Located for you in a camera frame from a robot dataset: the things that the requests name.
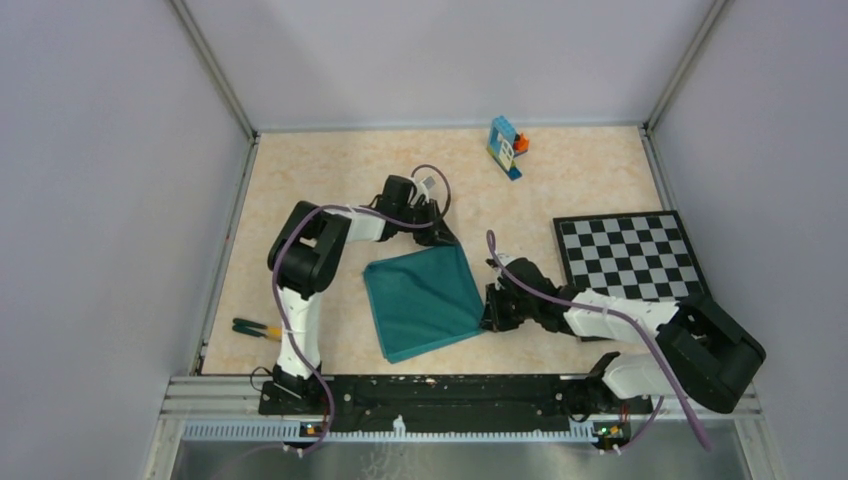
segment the yellow-handled pliers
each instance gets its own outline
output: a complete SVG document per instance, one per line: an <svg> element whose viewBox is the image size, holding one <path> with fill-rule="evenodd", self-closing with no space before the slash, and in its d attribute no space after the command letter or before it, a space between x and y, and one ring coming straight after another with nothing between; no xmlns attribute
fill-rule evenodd
<svg viewBox="0 0 848 480"><path fill-rule="evenodd" d="M243 318L233 319L233 331L251 337L267 338L275 342L282 340L282 329L279 327L269 327L257 322L251 322Z"/></svg>

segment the blue toy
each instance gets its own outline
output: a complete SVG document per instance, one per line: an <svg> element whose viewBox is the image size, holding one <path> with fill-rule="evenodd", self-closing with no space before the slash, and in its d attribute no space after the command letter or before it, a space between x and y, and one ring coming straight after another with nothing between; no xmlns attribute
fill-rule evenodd
<svg viewBox="0 0 848 480"><path fill-rule="evenodd" d="M510 180L521 178L521 172L515 166L515 157L527 153L530 141L524 134L515 132L515 127L503 115L492 120L489 132L489 145L486 150L495 159Z"/></svg>

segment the teal cloth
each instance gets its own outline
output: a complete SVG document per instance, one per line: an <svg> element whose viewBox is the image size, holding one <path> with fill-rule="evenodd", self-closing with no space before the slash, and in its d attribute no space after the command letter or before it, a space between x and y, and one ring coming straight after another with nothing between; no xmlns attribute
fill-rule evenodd
<svg viewBox="0 0 848 480"><path fill-rule="evenodd" d="M363 275L380 347L391 363L482 333L483 301L459 246L372 262Z"/></svg>

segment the marble-patterned surface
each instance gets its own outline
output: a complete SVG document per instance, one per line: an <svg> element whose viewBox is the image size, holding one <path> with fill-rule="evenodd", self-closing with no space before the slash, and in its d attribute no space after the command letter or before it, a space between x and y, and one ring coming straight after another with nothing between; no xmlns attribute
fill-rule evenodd
<svg viewBox="0 0 848 480"><path fill-rule="evenodd" d="M657 210L659 199L635 127L530 128L524 177L511 182L485 150L486 130L414 130L264 134L234 239L203 373L249 373L273 366L279 344L230 330L233 317L278 324L266 256L294 204L368 203L387 175L407 176L421 163L451 182L450 228L462 240L477 286L494 274L485 232L501 252L526 256L554 283L564 281L551 219ZM438 187L437 198L444 198ZM362 271L366 264L418 250L411 235L345 250L324 297L320 349L325 373L574 373L616 342L581 344L534 322L508 333L484 333L397 364L383 359Z"/></svg>

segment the gray wall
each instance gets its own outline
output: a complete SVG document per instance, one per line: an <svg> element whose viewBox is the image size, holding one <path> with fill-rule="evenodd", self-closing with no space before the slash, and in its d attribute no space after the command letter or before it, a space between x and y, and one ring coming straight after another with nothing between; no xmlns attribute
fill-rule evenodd
<svg viewBox="0 0 848 480"><path fill-rule="evenodd" d="M164 1L0 6L0 478L138 478L246 143Z"/></svg>
<svg viewBox="0 0 848 480"><path fill-rule="evenodd" d="M644 120L711 0L189 0L259 129Z"/></svg>
<svg viewBox="0 0 848 480"><path fill-rule="evenodd" d="M848 3L739 1L658 133L710 287L758 337L794 478L844 478Z"/></svg>

